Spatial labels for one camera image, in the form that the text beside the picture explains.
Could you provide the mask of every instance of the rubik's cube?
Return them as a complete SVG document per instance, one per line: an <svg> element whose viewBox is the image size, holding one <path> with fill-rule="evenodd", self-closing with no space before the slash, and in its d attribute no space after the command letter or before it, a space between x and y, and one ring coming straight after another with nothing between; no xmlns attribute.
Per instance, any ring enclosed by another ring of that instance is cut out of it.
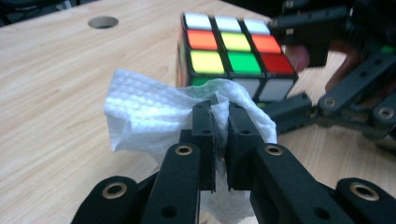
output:
<svg viewBox="0 0 396 224"><path fill-rule="evenodd" d="M297 74L264 21L184 13L178 42L177 85L227 78L256 103L283 100Z"/></svg>

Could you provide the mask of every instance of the hole in table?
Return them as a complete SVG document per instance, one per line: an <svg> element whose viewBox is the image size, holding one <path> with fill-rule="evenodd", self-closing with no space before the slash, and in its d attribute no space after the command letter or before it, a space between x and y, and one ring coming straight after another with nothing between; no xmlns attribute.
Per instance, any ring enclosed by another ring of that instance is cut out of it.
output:
<svg viewBox="0 0 396 224"><path fill-rule="evenodd" d="M88 25L93 29L108 29L119 24L119 20L110 16L100 16L88 21Z"/></svg>

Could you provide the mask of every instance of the table surface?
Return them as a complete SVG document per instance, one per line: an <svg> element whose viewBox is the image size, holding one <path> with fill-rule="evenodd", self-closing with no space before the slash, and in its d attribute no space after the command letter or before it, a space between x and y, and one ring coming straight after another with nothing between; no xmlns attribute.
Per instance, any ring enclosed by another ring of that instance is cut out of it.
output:
<svg viewBox="0 0 396 224"><path fill-rule="evenodd" d="M158 170L145 153L111 152L104 102L117 68L175 85L183 11L265 19L214 0L120 0L0 29L0 223L69 223L101 180L139 182ZM120 23L88 26L103 15ZM306 91L315 102L342 60L332 53L324 69L302 72L292 93ZM278 141L325 185L356 176L396 196L396 158L358 132L313 125Z"/></svg>

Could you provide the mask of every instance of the brass ring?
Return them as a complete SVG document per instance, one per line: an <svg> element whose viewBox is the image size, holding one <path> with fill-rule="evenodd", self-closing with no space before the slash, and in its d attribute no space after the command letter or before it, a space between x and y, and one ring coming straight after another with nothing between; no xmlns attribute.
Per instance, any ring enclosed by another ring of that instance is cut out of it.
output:
<svg viewBox="0 0 396 224"><path fill-rule="evenodd" d="M329 108L333 108L335 106L335 99L332 97L327 97L324 99L324 104Z"/></svg>
<svg viewBox="0 0 396 224"><path fill-rule="evenodd" d="M366 185L363 185L358 182L353 182L349 185L349 189L354 193L356 196L367 200L367 201L378 201L379 195L375 190L369 188Z"/></svg>
<svg viewBox="0 0 396 224"><path fill-rule="evenodd" d="M112 188L120 188L120 189L117 189L115 192L111 192ZM103 189L102 195L106 199L116 199L122 196L127 189L128 187L124 183L121 182L111 183Z"/></svg>
<svg viewBox="0 0 396 224"><path fill-rule="evenodd" d="M291 7L293 7L293 1L292 1L292 0L288 0L288 1L286 1L286 3L285 3L285 7L288 7L288 8L291 8Z"/></svg>
<svg viewBox="0 0 396 224"><path fill-rule="evenodd" d="M175 152L177 155L187 156L192 153L192 148L187 146L180 146L176 148Z"/></svg>
<svg viewBox="0 0 396 224"><path fill-rule="evenodd" d="M269 22L268 22L268 25L269 25L269 26L272 26L272 27L277 27L277 20L271 20L271 21L269 21Z"/></svg>
<svg viewBox="0 0 396 224"><path fill-rule="evenodd" d="M378 115L381 119L391 119L395 115L395 111L390 107L382 107L378 111Z"/></svg>
<svg viewBox="0 0 396 224"><path fill-rule="evenodd" d="M282 149L279 148L279 147L276 147L276 146L266 146L266 147L265 147L265 151L266 151L268 154L271 154L271 155L273 155L273 156L280 156L280 155L283 154Z"/></svg>

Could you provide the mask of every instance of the wooden table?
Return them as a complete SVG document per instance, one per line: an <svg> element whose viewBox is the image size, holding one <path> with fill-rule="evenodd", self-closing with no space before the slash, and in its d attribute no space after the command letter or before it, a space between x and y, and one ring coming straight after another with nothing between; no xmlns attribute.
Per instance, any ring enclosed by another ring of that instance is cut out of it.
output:
<svg viewBox="0 0 396 224"><path fill-rule="evenodd" d="M141 181L158 169L144 153L111 152L103 108L117 68L175 85L183 11L263 18L219 1L120 0L0 29L0 223L69 223L101 180ZM103 15L120 23L87 25ZM301 73L293 92L317 100L342 58L332 54L326 69ZM395 157L360 133L314 125L279 136L279 143L330 187L356 176L396 196Z"/></svg>

